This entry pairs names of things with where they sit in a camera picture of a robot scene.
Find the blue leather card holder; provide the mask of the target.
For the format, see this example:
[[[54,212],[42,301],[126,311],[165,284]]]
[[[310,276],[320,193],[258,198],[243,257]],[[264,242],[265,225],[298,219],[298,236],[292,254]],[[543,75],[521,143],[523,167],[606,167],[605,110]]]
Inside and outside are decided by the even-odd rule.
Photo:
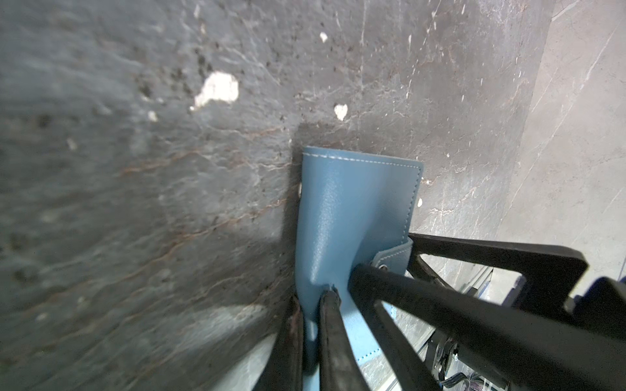
[[[318,308],[327,289],[337,289],[357,363],[381,354],[348,292],[348,282],[360,264],[404,275],[422,172],[423,164],[416,160],[304,148],[295,254],[295,286],[304,322],[304,389],[320,387]]]

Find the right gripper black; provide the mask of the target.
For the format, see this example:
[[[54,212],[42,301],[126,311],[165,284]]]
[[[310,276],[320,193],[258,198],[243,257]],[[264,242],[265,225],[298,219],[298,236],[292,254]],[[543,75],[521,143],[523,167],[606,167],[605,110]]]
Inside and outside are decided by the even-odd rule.
[[[588,269],[583,254],[574,249],[417,233],[409,238],[408,272],[417,280],[358,265],[349,281],[353,301],[403,389],[438,386],[387,313],[386,303],[442,330],[527,389],[625,388],[625,279],[602,277],[585,295],[568,297]],[[525,282],[513,301],[520,311],[446,289],[448,283],[423,254],[520,273]],[[563,321],[565,311],[589,332],[549,320]]]

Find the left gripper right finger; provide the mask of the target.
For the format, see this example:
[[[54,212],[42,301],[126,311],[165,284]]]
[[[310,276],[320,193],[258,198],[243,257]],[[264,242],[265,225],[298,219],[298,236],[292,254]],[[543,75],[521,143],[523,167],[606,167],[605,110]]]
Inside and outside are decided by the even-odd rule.
[[[320,390],[370,390],[352,353],[334,290],[320,299],[319,361]]]

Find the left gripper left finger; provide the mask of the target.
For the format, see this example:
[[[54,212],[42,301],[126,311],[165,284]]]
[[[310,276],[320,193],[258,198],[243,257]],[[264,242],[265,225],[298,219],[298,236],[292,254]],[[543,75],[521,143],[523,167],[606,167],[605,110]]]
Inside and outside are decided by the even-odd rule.
[[[254,391],[303,389],[303,334],[303,311],[298,298],[293,295]]]

